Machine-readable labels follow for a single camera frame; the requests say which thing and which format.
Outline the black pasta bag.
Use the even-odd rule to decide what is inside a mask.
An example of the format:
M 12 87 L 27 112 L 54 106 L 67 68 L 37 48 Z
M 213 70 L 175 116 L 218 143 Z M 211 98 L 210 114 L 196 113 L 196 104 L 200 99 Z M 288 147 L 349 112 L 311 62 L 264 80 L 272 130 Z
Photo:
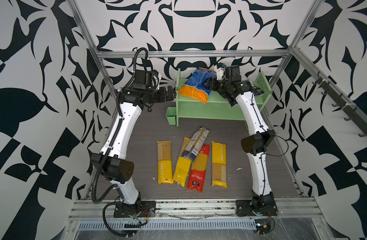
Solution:
M 254 98 L 259 107 L 264 106 L 264 101 L 269 97 L 263 90 L 258 87 L 253 87 Z M 237 104 L 235 97 L 229 92 L 219 92 L 219 95 L 224 98 L 232 107 Z

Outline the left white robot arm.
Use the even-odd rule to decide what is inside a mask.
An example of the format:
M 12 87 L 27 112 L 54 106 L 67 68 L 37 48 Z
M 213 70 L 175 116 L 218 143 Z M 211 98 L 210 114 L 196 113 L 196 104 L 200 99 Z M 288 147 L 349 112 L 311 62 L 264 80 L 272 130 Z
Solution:
M 134 215 L 140 211 L 142 198 L 132 179 L 134 163 L 126 160 L 129 140 L 144 107 L 151 108 L 156 103 L 170 102 L 175 97 L 176 91 L 171 86 L 157 90 L 125 88 L 118 91 L 117 115 L 106 143 L 99 153 L 90 157 L 90 162 L 96 168 L 91 185 L 94 204 L 102 202 L 115 189 L 121 199 L 115 205 L 124 214 Z

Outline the clear blue spaghetti pack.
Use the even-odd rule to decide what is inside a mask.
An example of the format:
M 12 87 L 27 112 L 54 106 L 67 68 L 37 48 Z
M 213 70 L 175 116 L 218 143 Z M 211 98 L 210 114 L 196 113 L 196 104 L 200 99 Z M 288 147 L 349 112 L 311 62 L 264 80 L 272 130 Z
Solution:
M 199 127 L 199 129 L 189 140 L 188 144 L 183 150 L 183 153 L 181 154 L 181 157 L 194 161 L 209 133 L 210 129 L 203 126 Z

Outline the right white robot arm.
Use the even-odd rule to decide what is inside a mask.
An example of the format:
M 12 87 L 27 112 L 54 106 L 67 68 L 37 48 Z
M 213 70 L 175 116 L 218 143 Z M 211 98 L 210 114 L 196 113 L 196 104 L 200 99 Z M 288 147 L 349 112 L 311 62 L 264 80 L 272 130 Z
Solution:
M 238 216 L 254 214 L 268 216 L 276 208 L 272 189 L 268 180 L 266 167 L 267 147 L 275 137 L 263 120 L 255 95 L 260 89 L 250 81 L 232 82 L 208 78 L 201 84 L 205 89 L 218 93 L 226 93 L 240 106 L 248 126 L 248 137 L 241 140 L 241 147 L 247 154 L 252 174 L 252 199 L 249 203 L 240 202 L 237 206 Z

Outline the blue orange pasta bag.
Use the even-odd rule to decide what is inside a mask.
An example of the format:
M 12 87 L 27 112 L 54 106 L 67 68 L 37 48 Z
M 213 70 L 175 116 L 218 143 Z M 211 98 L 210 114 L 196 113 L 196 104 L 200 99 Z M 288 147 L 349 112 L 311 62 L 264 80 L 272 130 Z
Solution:
M 207 90 L 202 86 L 208 78 L 216 78 L 216 72 L 204 68 L 196 69 L 191 77 L 179 89 L 179 95 L 189 97 L 206 104 L 211 90 Z

